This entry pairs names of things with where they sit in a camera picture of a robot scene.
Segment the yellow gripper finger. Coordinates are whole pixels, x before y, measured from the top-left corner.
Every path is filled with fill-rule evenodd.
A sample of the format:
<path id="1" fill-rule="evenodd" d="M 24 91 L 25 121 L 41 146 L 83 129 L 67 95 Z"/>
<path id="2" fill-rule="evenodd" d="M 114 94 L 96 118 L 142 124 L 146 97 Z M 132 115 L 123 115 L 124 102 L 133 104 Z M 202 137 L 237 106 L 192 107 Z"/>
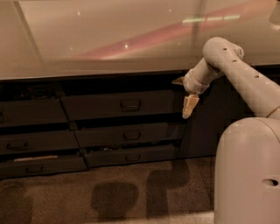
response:
<path id="1" fill-rule="evenodd" d="M 174 85 L 182 85 L 183 82 L 184 82 L 184 77 L 181 76 L 181 77 L 178 77 L 176 80 L 173 80 L 171 83 Z"/>
<path id="2" fill-rule="evenodd" d="M 196 94 L 189 94 L 184 98 L 182 116 L 187 119 L 191 116 L 193 110 L 198 104 L 200 98 Z"/>

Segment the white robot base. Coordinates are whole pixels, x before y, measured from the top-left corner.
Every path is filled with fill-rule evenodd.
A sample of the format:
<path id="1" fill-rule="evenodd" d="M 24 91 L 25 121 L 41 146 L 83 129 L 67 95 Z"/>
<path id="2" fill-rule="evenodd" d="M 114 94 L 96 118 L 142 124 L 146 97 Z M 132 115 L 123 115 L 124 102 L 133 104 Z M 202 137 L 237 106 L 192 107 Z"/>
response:
<path id="1" fill-rule="evenodd" d="M 280 224 L 280 121 L 246 118 L 218 144 L 214 224 Z"/>

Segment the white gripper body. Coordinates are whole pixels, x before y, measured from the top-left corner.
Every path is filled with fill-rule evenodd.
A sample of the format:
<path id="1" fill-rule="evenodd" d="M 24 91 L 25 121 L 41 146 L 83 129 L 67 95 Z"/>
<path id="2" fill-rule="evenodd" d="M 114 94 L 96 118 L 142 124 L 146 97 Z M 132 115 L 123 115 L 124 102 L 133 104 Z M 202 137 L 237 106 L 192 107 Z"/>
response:
<path id="1" fill-rule="evenodd" d="M 209 88 L 209 84 L 202 84 L 196 79 L 193 69 L 184 76 L 183 86 L 190 95 L 201 95 Z"/>

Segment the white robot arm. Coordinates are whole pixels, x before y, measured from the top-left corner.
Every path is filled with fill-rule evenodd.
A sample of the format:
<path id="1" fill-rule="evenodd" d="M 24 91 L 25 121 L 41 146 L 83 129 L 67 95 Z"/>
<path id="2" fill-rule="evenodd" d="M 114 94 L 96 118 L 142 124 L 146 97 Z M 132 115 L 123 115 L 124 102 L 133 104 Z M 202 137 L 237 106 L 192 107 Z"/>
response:
<path id="1" fill-rule="evenodd" d="M 243 49 L 224 38 L 210 38 L 203 46 L 202 60 L 172 83 L 182 85 L 182 116 L 187 119 L 211 82 L 225 75 L 257 117 L 280 119 L 280 86 L 243 61 Z"/>

